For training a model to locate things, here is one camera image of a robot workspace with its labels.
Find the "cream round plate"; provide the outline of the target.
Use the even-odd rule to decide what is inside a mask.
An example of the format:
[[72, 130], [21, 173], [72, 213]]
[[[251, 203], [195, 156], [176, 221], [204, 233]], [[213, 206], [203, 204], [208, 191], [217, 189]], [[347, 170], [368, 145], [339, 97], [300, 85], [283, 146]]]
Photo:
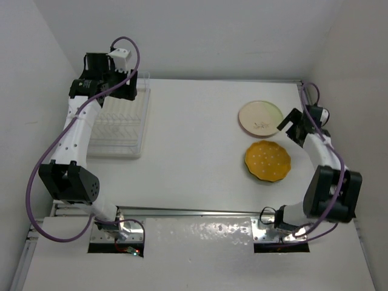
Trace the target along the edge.
[[248, 102], [238, 112], [238, 122], [242, 129], [259, 138], [278, 133], [277, 127], [283, 119], [282, 111], [268, 101]]

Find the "orange dotted plate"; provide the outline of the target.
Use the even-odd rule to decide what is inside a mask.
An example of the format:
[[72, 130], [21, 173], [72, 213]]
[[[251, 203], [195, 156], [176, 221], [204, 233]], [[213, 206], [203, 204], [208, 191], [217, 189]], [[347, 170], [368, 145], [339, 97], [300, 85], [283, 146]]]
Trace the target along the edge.
[[273, 141], [254, 142], [245, 152], [245, 165], [256, 178], [277, 182], [284, 179], [291, 169], [291, 157]]

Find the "green dotted plate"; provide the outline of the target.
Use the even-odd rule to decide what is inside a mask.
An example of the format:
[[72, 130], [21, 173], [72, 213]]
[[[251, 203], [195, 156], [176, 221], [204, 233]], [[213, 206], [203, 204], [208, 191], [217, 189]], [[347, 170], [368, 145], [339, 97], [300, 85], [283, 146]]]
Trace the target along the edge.
[[249, 178], [252, 181], [255, 181], [256, 183], [261, 183], [261, 184], [276, 184], [276, 183], [279, 183], [279, 182], [283, 181], [283, 179], [279, 179], [279, 180], [276, 180], [276, 181], [269, 181], [269, 180], [266, 180], [266, 179], [260, 179], [259, 177], [255, 176], [255, 175], [249, 175]]

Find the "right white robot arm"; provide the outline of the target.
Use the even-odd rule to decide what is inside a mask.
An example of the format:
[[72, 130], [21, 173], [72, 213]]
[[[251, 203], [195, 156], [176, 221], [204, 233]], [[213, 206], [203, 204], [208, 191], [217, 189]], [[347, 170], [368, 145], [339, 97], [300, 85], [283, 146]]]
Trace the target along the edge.
[[283, 205], [276, 212], [274, 227], [294, 231], [301, 226], [317, 228], [323, 221], [347, 224], [355, 217], [355, 209], [363, 178], [349, 170], [334, 149], [330, 133], [322, 128], [329, 113], [317, 105], [302, 111], [293, 109], [277, 126], [309, 156], [315, 173], [303, 201]]

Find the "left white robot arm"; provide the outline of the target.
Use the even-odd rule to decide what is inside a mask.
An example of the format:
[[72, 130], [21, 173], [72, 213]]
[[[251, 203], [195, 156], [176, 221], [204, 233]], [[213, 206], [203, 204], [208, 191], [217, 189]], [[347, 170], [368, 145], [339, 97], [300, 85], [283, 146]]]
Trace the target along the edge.
[[130, 58], [130, 51], [123, 48], [85, 54], [83, 72], [70, 87], [64, 131], [50, 161], [38, 169], [54, 200], [74, 205], [107, 224], [116, 221], [118, 208], [99, 194], [99, 179], [87, 170], [87, 150], [105, 97], [131, 101], [136, 97], [137, 71], [130, 69]]

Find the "small green circuit board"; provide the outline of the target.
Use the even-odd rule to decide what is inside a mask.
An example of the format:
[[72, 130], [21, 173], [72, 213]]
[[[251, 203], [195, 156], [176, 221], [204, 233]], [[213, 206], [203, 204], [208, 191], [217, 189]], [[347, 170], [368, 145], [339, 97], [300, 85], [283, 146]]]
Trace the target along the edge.
[[131, 254], [133, 256], [140, 255], [140, 251], [138, 249], [131, 247], [131, 246], [122, 246], [122, 245], [118, 244], [117, 242], [114, 243], [114, 246], [115, 246], [115, 249], [119, 253], [128, 253], [128, 254]]

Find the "white foreground cover board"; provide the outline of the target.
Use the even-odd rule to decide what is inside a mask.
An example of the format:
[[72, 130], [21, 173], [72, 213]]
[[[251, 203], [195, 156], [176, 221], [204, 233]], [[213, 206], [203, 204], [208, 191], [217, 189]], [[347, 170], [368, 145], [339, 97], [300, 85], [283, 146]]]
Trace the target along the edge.
[[307, 253], [255, 253], [249, 220], [148, 219], [144, 257], [38, 240], [25, 290], [373, 290], [354, 226]]

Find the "front aluminium frame rail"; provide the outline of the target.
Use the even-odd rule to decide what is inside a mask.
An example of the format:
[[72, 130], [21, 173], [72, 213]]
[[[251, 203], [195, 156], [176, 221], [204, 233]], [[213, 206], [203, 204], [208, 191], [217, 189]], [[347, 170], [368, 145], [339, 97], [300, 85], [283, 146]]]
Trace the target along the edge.
[[[169, 209], [155, 207], [121, 206], [120, 211], [125, 216], [258, 216], [258, 212], [233, 210], [203, 210], [203, 209]], [[54, 203], [51, 216], [85, 216], [86, 213], [74, 205]]]

